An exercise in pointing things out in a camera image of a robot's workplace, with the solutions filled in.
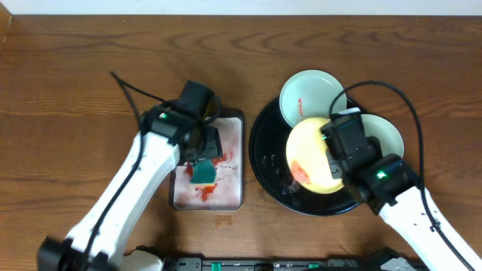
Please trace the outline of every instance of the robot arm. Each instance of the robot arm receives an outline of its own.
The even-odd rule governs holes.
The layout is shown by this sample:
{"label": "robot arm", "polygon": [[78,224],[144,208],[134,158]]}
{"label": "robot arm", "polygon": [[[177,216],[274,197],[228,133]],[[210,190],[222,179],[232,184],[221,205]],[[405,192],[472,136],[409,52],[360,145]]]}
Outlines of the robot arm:
{"label": "robot arm", "polygon": [[[86,266],[88,271],[118,270],[129,235],[162,180],[179,163],[195,163],[222,156],[218,130],[208,126],[214,119],[205,121],[214,101],[215,96],[210,89],[188,81],[176,102],[164,102],[145,112],[140,120],[141,131],[134,138],[124,164],[104,194],[81,222],[70,230],[63,242],[45,239],[37,253],[38,270],[78,271],[82,266]],[[141,139],[144,142],[142,159],[128,180],[127,176],[132,174],[141,151]],[[89,250],[87,244],[94,225],[126,180],[126,186],[106,213]],[[130,258],[136,261],[137,255]],[[151,266],[156,267],[156,261],[159,262],[157,268],[162,267],[159,259],[154,259]],[[145,258],[142,262],[143,268],[150,264]]]}
{"label": "robot arm", "polygon": [[[133,146],[124,164],[99,201],[67,234],[66,238],[73,241],[71,246],[73,249],[84,251],[87,247],[94,224],[136,161],[139,154],[140,136],[142,136],[141,133],[138,133],[134,138]],[[159,184],[179,162],[179,147],[169,144],[168,140],[154,132],[147,132],[144,135],[145,150],[139,169],[134,173],[105,217],[99,235],[94,239],[90,256],[95,257],[102,252],[107,256],[109,263],[115,266],[121,263],[127,240],[137,220]]]}
{"label": "robot arm", "polygon": [[[445,219],[427,190],[426,198],[445,236],[475,270],[482,270],[482,260]],[[408,242],[424,264],[430,270],[466,270],[440,235],[432,229],[420,199],[420,190],[412,187],[398,195],[396,200],[394,206],[385,204],[379,216]]]}
{"label": "robot arm", "polygon": [[426,190],[427,204],[438,222],[439,229],[434,228],[417,187],[419,177],[398,155],[383,156],[377,139],[365,137],[359,113],[336,117],[321,132],[351,195],[360,203],[366,202],[375,215],[392,226],[430,270],[467,269],[436,230],[442,231],[470,266],[482,270],[482,260],[452,228]]}

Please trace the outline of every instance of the green light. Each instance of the green light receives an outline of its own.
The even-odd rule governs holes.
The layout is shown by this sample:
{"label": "green light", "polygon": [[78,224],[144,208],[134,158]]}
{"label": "green light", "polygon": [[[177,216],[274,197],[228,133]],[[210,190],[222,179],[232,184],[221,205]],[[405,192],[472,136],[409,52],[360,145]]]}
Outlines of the green light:
{"label": "green light", "polygon": [[385,178],[385,177],[387,177],[387,176],[388,176],[388,175],[385,174],[385,172],[383,172],[383,171],[379,171],[379,172],[377,173],[377,178],[379,178],[379,179]]}
{"label": "green light", "polygon": [[211,263],[211,271],[221,271],[221,263]]}

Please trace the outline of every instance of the white bowl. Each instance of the white bowl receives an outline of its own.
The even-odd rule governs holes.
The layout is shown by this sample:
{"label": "white bowl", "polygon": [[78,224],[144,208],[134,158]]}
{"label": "white bowl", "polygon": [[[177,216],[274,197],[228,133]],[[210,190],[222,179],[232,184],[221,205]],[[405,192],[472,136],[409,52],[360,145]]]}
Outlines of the white bowl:
{"label": "white bowl", "polygon": [[[286,81],[279,96],[281,114],[294,127],[308,117],[328,119],[333,99],[343,91],[340,82],[327,72],[307,70],[298,72]],[[346,109],[346,95],[333,107],[333,113]]]}
{"label": "white bowl", "polygon": [[404,156],[404,141],[393,124],[382,117],[371,114],[363,114],[361,118],[365,136],[374,136],[380,140],[383,156],[388,154]]}

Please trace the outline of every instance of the red sauce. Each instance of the red sauce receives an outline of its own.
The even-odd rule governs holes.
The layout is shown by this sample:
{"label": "red sauce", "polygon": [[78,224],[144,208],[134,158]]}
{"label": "red sauce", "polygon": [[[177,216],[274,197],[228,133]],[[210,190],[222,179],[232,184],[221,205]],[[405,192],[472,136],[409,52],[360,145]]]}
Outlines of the red sauce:
{"label": "red sauce", "polygon": [[185,170],[185,171],[186,171],[186,173],[189,174],[189,176],[190,176],[191,178],[193,178],[193,173],[194,173],[194,171],[193,171],[193,167],[192,167],[191,165],[188,165],[188,166],[186,167],[186,170]]}
{"label": "red sauce", "polygon": [[291,164],[291,174],[296,181],[302,184],[311,183],[310,177],[308,176],[307,172],[305,172],[304,169],[302,169],[296,161],[293,161],[293,163]]}
{"label": "red sauce", "polygon": [[211,159],[212,165],[214,166],[217,166],[220,162],[225,162],[225,161],[227,161],[226,153],[223,154],[223,157]]}
{"label": "red sauce", "polygon": [[298,99],[298,113],[303,117],[303,102],[301,101],[301,98]]}
{"label": "red sauce", "polygon": [[217,186],[218,184],[214,184],[214,186],[203,187],[203,189],[201,190],[201,199],[203,199],[203,201],[207,201],[208,195],[214,192],[214,189],[216,189]]}

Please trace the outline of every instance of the white wall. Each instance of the white wall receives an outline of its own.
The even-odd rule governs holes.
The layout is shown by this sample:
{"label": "white wall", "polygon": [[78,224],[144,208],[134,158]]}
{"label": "white wall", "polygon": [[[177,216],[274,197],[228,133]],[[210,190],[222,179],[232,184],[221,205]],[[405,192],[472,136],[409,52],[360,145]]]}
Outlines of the white wall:
{"label": "white wall", "polygon": [[12,14],[482,15],[482,0],[0,0]]}

